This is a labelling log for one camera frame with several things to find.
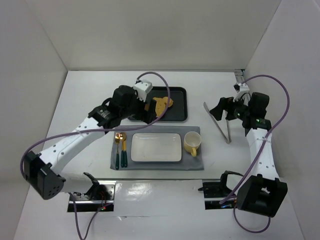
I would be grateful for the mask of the seeded bread slice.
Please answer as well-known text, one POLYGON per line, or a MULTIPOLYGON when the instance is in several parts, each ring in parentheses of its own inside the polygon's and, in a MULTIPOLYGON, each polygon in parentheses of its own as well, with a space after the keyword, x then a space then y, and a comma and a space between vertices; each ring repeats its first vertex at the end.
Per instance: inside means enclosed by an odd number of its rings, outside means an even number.
POLYGON ((165 110, 166 105, 168 103, 168 98, 167 97, 154 97, 153 100, 156 101, 156 107, 155 107, 155 113, 156 116, 159 117, 165 110))

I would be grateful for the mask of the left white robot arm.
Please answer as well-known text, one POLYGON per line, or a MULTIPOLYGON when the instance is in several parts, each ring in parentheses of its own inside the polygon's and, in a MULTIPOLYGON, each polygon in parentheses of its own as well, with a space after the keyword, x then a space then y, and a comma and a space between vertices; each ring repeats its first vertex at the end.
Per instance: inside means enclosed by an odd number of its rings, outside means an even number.
POLYGON ((134 86, 119 86, 113 96, 95 107, 72 132, 60 135, 60 141, 35 153, 28 150, 22 158, 25 180, 44 199, 49 200, 62 191, 66 179, 64 167, 82 150, 111 131, 119 130, 121 121, 137 117, 144 123, 156 118, 155 101, 146 103, 153 86, 148 81, 134 86))

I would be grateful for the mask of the yellow mug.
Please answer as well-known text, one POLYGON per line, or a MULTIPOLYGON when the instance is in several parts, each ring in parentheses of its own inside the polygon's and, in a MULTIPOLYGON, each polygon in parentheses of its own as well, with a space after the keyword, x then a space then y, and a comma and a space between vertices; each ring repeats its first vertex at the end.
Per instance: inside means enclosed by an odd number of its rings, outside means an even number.
POLYGON ((197 150, 202 143, 201 135, 195 131, 190 131, 185 134, 183 146, 184 149, 193 157, 197 156, 197 150))

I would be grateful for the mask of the grey cloth placemat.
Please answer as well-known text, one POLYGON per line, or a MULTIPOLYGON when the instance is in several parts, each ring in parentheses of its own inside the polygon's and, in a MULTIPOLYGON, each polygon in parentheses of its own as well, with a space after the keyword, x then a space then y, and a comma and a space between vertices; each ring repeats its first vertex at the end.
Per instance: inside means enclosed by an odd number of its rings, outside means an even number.
POLYGON ((127 167, 120 167, 120 170, 142 170, 142 171, 202 171, 204 163, 202 160, 201 148, 197 150, 197 156, 193 157, 184 149, 183 140, 188 132, 200 133, 198 126, 171 126, 171 125, 153 125, 144 129, 126 132, 126 153, 127 167), (178 162, 134 162, 131 160, 131 145, 133 135, 136 133, 174 133, 181 137, 182 158, 178 162))

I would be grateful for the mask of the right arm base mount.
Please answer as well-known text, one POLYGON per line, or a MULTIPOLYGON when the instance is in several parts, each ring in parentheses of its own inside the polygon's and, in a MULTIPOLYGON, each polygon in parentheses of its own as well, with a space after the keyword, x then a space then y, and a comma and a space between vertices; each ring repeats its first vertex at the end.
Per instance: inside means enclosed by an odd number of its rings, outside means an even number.
POLYGON ((221 174, 219 180, 203 181, 202 186, 198 189, 203 193, 205 210, 219 210, 219 209, 233 209, 236 200, 235 196, 220 204, 220 201, 231 193, 231 189, 227 187, 227 180, 229 175, 243 177, 241 173, 226 170, 221 174))

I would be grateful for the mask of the black baking tray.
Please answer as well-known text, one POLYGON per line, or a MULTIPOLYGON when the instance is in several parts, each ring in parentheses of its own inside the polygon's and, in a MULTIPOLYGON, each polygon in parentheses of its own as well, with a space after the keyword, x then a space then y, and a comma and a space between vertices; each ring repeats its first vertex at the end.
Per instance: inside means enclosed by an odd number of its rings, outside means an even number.
MULTIPOLYGON (((159 120, 160 122, 184 122, 188 118, 187 91, 180 86, 170 86, 170 98, 173 105, 166 111, 165 115, 159 120)), ((154 86, 148 94, 147 100, 152 98, 167 97, 165 86, 154 86)))

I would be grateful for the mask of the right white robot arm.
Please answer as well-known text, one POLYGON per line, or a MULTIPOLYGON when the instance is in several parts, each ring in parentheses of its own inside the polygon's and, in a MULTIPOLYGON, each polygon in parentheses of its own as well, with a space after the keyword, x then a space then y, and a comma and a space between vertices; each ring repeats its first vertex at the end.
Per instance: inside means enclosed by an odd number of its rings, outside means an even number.
POLYGON ((217 121, 226 112, 226 120, 239 119, 245 130, 251 165, 226 200, 236 196, 239 210, 273 218, 280 208, 288 186, 280 181, 272 152, 273 125, 265 118, 270 98, 254 92, 248 103, 233 97, 220 98, 209 112, 217 121))

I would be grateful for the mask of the small orange bread roll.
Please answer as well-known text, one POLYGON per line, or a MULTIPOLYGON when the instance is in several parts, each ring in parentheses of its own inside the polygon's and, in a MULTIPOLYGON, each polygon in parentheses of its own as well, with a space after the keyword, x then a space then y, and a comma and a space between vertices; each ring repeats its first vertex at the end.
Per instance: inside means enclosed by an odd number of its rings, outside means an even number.
POLYGON ((168 98, 168 97, 164 97, 163 100, 164 100, 164 103, 165 103, 166 105, 168 105, 169 108, 170 108, 170 107, 173 105, 173 103, 174 103, 174 101, 173 101, 171 98, 168 98))

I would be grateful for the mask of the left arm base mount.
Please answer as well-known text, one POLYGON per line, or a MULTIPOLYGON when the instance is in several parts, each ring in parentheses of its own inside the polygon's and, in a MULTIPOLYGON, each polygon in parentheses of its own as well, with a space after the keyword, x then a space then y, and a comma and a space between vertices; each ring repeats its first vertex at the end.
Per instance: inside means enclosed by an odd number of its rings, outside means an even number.
POLYGON ((98 208, 101 208, 101 212, 113 212, 116 181, 97 179, 88 172, 83 174, 90 181, 90 185, 84 193, 72 193, 77 212, 95 212, 98 208))

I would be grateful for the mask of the white rectangular plate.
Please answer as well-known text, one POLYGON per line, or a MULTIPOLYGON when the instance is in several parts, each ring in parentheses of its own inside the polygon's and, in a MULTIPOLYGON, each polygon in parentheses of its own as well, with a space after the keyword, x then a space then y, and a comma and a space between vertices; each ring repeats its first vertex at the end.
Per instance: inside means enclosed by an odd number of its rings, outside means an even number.
POLYGON ((130 158, 138 163, 176 163, 182 159, 182 140, 177 133, 135 133, 130 158))

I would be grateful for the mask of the aluminium rail frame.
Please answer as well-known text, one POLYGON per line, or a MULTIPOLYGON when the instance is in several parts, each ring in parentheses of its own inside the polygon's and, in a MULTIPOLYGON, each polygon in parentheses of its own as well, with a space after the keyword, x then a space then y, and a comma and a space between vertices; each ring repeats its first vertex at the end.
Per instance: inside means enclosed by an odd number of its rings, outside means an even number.
POLYGON ((243 69, 236 69, 234 75, 237 83, 242 83, 245 80, 243 69))

